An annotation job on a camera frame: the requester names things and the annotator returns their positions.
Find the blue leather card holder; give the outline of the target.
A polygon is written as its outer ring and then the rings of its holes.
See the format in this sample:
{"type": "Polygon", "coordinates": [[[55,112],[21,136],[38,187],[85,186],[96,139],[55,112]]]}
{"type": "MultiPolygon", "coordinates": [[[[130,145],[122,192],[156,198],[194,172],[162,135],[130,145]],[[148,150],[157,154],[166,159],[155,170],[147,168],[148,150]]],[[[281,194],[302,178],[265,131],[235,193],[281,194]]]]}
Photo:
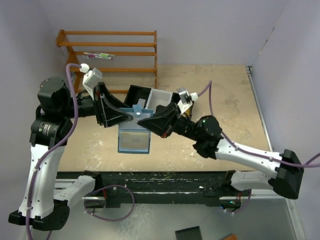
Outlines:
{"type": "Polygon", "coordinates": [[[153,116],[152,109],[142,108],[135,104],[132,108],[120,108],[131,120],[118,125],[117,152],[122,154],[149,154],[151,145],[151,132],[138,125],[138,121],[153,116]]]}

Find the silver VIP credit card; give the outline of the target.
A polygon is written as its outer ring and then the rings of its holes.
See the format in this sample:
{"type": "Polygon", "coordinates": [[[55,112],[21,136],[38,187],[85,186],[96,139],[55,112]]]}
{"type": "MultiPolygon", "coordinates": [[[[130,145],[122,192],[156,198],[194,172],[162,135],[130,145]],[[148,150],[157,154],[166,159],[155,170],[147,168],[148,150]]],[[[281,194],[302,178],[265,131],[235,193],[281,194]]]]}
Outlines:
{"type": "Polygon", "coordinates": [[[140,105],[142,108],[145,107],[145,103],[146,103],[146,100],[145,100],[145,99],[143,99],[143,98],[139,98],[139,99],[138,99],[137,104],[140,105]]]}

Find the gold credit card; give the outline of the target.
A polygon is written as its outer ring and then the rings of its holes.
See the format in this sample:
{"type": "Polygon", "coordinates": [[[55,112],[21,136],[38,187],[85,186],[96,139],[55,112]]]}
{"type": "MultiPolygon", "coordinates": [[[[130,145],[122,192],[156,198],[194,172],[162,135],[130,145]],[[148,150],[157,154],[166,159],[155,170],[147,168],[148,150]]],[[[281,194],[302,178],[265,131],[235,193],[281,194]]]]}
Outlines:
{"type": "Polygon", "coordinates": [[[189,118],[191,118],[191,117],[192,117],[192,108],[191,108],[191,107],[188,108],[184,114],[185,114],[186,116],[188,116],[189,118]]]}

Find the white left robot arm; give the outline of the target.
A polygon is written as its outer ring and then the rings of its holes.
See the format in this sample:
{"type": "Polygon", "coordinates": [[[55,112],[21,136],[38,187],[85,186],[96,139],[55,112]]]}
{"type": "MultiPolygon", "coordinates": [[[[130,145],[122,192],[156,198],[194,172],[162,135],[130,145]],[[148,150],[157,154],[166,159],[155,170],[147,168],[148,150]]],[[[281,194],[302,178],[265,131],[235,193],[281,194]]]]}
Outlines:
{"type": "Polygon", "coordinates": [[[95,116],[99,125],[108,128],[132,117],[124,112],[127,105],[103,82],[95,84],[93,96],[77,97],[62,78],[51,77],[41,83],[37,97],[40,104],[31,125],[27,188],[8,221],[28,230],[56,231],[66,224],[71,208],[82,197],[103,186],[100,173],[84,171],[62,192],[54,192],[60,160],[78,118],[95,116]]]}

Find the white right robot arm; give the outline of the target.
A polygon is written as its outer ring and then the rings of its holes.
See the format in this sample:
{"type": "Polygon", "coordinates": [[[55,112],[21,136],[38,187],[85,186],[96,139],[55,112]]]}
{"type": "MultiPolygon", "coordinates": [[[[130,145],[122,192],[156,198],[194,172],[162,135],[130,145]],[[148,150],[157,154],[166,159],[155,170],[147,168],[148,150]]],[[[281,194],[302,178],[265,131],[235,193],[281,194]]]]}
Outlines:
{"type": "Polygon", "coordinates": [[[292,150],[285,149],[279,153],[234,142],[223,133],[213,115],[203,116],[194,122],[182,116],[175,103],[137,123],[163,139],[176,133],[193,140],[193,148],[203,158],[230,161],[251,168],[248,173],[239,170],[232,173],[229,184],[238,191],[265,189],[291,200],[299,197],[304,169],[292,150]]]}

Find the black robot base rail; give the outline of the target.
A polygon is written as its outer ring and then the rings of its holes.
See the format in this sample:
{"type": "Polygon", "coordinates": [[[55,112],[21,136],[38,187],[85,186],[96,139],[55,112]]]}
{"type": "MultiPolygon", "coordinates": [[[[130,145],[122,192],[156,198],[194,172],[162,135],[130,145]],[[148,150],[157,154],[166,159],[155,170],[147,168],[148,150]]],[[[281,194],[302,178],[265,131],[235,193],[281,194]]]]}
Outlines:
{"type": "Polygon", "coordinates": [[[86,197],[106,208],[121,204],[182,204],[207,207],[240,207],[250,195],[231,186],[234,171],[100,171],[96,189],[111,188],[86,197]]]}

